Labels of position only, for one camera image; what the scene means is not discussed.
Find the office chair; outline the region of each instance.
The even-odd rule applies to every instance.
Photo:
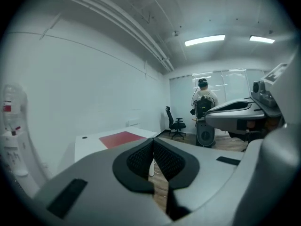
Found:
[[[177,121],[174,123],[174,119],[173,119],[173,117],[171,116],[171,113],[170,113],[170,107],[166,106],[165,110],[166,110],[166,113],[168,115],[170,130],[176,130],[175,132],[170,132],[169,133],[169,134],[174,134],[171,137],[171,139],[173,139],[176,135],[179,135],[184,140],[184,137],[182,136],[182,134],[186,135],[186,133],[185,132],[179,132],[181,129],[186,128],[185,123],[182,123],[183,121],[180,121],[180,119],[183,119],[183,118],[182,117],[177,118]]]

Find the white ceiling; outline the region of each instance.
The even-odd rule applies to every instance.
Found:
[[[296,29],[275,0],[156,0],[159,5],[155,0],[111,1],[144,27],[175,69],[232,57],[271,59],[293,51],[298,41]],[[187,40],[216,34],[225,34],[225,40],[185,47]],[[251,42],[250,35],[276,41]]]

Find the wooden floor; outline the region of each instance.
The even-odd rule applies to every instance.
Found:
[[[171,135],[168,132],[164,132],[159,136],[160,138],[171,139]],[[212,147],[219,150],[229,150],[240,152],[244,150],[247,146],[247,142],[243,142],[238,138],[231,138],[228,134],[215,135],[216,144]],[[181,137],[174,137],[174,141],[183,142],[186,144],[195,145],[196,135],[186,134],[184,140]],[[163,176],[159,166],[155,163],[155,174],[153,177],[149,176],[149,181],[155,186],[154,200],[159,205],[159,207],[165,212],[167,193],[168,193],[168,181]]]

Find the ceiling light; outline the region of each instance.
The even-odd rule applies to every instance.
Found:
[[[275,40],[266,39],[262,37],[251,36],[250,41],[263,42],[263,43],[273,43]]]
[[[211,78],[211,76],[206,76],[206,77],[200,77],[200,78],[194,78],[194,80],[200,80],[200,79],[208,79]]]
[[[185,42],[186,46],[198,44],[198,43],[206,43],[206,42],[212,42],[212,41],[220,41],[224,40],[225,35],[215,35],[215,36],[210,36],[210,37],[204,37],[204,38],[199,38],[195,40],[189,40]]]
[[[239,72],[239,71],[246,71],[246,70],[245,69],[229,70],[229,72]]]
[[[209,74],[209,73],[213,73],[213,72],[206,72],[206,73],[194,73],[194,74],[192,74],[192,76],[196,76],[196,75],[200,75],[200,74]]]

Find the black panel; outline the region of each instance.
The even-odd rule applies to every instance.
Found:
[[[191,213],[186,207],[178,206],[172,190],[168,191],[166,214],[174,221]]]
[[[154,194],[154,185],[148,181],[153,158],[153,139],[149,138],[120,154],[113,162],[113,173],[128,190]]]
[[[240,163],[240,160],[229,158],[229,157],[224,157],[224,156],[220,156],[216,160],[227,163],[227,164],[235,165],[235,166],[238,166]]]
[[[246,130],[247,120],[237,120],[236,130]]]
[[[47,207],[47,210],[59,218],[64,218],[71,209],[88,182],[82,179],[72,180],[67,187]]]
[[[230,105],[223,106],[222,108],[216,111],[239,110],[239,109],[250,108],[248,105],[249,105],[248,101],[234,102]]]

